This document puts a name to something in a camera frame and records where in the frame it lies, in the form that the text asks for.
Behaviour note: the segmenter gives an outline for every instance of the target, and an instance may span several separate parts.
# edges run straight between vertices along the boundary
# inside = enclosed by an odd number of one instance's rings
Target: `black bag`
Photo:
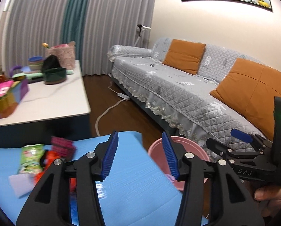
[[[41,72],[43,73],[47,69],[60,68],[60,67],[61,66],[60,66],[57,56],[51,55],[43,61]]]

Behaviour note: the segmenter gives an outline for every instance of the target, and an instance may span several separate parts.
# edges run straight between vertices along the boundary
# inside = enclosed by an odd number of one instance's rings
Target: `power cord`
[[[100,133],[99,133],[99,128],[98,128],[98,124],[99,124],[99,120],[109,111],[111,110],[112,108],[116,107],[120,102],[123,102],[123,101],[128,101],[130,98],[129,96],[125,95],[125,94],[122,94],[122,93],[118,93],[116,91],[114,91],[113,89],[111,89],[111,86],[112,86],[112,81],[110,82],[110,85],[109,85],[109,89],[111,91],[113,91],[114,93],[116,93],[119,97],[121,97],[122,99],[120,101],[118,101],[115,105],[107,108],[107,110],[105,110],[105,112],[103,114],[101,114],[97,120],[96,120],[96,124],[95,124],[95,129],[96,129],[96,134],[98,137],[101,137]]]

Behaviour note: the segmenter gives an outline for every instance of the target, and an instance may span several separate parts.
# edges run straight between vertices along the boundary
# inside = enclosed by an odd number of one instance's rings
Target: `screw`
[[[54,165],[58,166],[62,163],[61,159],[54,160]]]
[[[225,160],[219,160],[218,163],[219,163],[221,166],[225,166],[225,165],[226,165],[226,161],[225,161]]]
[[[93,158],[93,157],[95,157],[95,153],[93,153],[93,152],[88,152],[87,154],[86,154],[86,157],[87,158]]]
[[[187,152],[187,153],[185,153],[185,157],[191,159],[191,158],[194,158],[194,154],[191,152]]]

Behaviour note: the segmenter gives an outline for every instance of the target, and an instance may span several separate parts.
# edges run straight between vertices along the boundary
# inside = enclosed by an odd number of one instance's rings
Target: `power strip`
[[[121,98],[123,98],[123,99],[126,99],[126,100],[129,100],[129,99],[130,99],[129,96],[127,96],[127,95],[125,95],[125,94],[123,94],[123,93],[118,93],[118,96],[121,97]]]

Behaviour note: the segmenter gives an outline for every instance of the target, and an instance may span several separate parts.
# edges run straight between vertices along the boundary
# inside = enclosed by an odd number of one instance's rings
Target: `human hand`
[[[274,217],[281,209],[281,187],[268,185],[259,188],[254,192],[254,199],[257,201],[269,200],[261,213],[263,217]]]

